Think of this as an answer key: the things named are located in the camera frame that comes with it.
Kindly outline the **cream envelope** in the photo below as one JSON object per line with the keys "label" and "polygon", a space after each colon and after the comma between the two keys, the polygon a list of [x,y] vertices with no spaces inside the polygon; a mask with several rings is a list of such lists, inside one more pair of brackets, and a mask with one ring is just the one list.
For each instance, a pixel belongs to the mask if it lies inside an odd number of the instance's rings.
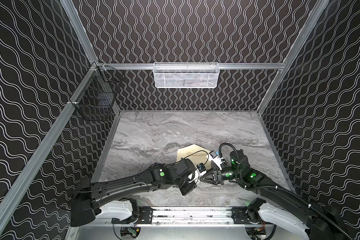
{"label": "cream envelope", "polygon": [[180,161],[181,158],[188,158],[194,163],[195,166],[203,163],[206,169],[210,169],[211,162],[207,160],[207,154],[210,152],[211,151],[196,144],[182,147],[177,150],[177,162]]}

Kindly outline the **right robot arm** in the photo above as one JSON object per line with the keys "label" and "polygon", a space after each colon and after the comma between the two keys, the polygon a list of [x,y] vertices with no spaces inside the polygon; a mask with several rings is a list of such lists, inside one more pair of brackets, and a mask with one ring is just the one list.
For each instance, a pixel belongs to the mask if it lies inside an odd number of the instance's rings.
{"label": "right robot arm", "polygon": [[234,181],[246,191],[259,195],[247,207],[248,221],[267,222],[281,227],[304,240],[350,240],[338,209],[324,208],[287,190],[266,174],[253,169],[248,157],[234,149],[227,166],[221,152],[210,152],[207,160],[212,169],[204,177],[213,176],[212,184]]}

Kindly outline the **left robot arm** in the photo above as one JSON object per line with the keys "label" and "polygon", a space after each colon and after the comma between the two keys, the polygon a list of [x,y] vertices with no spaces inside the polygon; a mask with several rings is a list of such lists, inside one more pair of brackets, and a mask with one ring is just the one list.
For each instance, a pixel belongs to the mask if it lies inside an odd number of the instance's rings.
{"label": "left robot arm", "polygon": [[80,227],[93,222],[100,208],[112,201],[128,196],[178,188],[183,196],[197,187],[196,181],[189,176],[201,179],[196,174],[199,168],[189,159],[181,159],[172,164],[154,163],[139,174],[108,181],[91,182],[91,178],[79,181],[71,198],[71,227]]}

